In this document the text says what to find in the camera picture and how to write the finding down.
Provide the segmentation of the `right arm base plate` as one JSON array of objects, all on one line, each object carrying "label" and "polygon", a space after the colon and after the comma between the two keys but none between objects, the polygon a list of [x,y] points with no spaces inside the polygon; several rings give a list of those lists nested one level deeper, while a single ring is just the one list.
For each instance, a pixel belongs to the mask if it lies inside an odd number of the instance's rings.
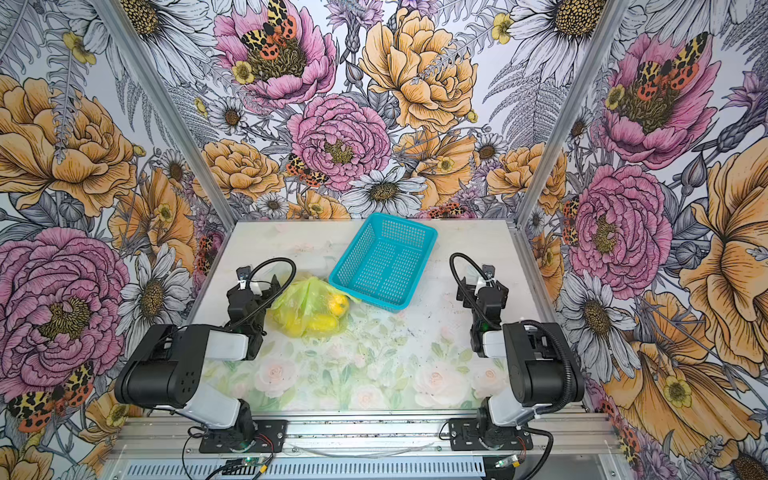
[{"label": "right arm base plate", "polygon": [[452,451],[523,451],[533,447],[527,432],[492,424],[481,427],[477,419],[451,418],[447,433]]}]

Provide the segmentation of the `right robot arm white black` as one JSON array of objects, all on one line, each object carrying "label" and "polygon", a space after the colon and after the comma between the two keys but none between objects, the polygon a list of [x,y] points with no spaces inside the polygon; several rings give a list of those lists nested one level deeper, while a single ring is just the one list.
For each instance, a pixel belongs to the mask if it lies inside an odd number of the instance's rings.
[{"label": "right robot arm white black", "polygon": [[474,420],[449,421],[451,448],[522,450],[532,446],[528,424],[583,399],[584,379],[556,323],[503,323],[508,289],[496,281],[458,282],[456,298],[472,312],[470,346],[480,358],[505,363],[508,385],[482,398]]}]

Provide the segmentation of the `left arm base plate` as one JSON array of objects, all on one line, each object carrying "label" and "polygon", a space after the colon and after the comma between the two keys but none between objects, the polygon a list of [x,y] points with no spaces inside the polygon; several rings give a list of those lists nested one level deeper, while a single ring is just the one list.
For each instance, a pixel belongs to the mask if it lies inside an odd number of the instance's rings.
[{"label": "left arm base plate", "polygon": [[235,427],[210,430],[202,437],[202,454],[280,453],[283,450],[288,422],[286,420],[253,421],[253,426],[241,432]]}]

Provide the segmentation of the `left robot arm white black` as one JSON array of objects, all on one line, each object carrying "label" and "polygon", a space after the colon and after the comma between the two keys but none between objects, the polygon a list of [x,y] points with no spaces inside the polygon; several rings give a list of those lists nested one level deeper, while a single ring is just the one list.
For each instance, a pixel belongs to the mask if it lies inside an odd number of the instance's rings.
[{"label": "left robot arm white black", "polygon": [[266,336],[266,310],[285,286],[276,278],[255,293],[236,285],[227,292],[229,322],[224,326],[155,325],[146,332],[117,377],[118,402],[174,412],[222,435],[242,450],[257,438],[248,402],[221,393],[202,379],[207,360],[253,361]]}]

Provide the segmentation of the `yellow-green plastic bag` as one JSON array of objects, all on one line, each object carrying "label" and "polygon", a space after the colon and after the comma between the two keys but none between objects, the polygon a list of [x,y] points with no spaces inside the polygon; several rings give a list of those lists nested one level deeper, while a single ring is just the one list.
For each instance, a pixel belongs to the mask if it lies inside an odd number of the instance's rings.
[{"label": "yellow-green plastic bag", "polygon": [[267,311],[266,318],[291,338],[325,338],[339,334],[354,299],[317,278],[290,285]]}]

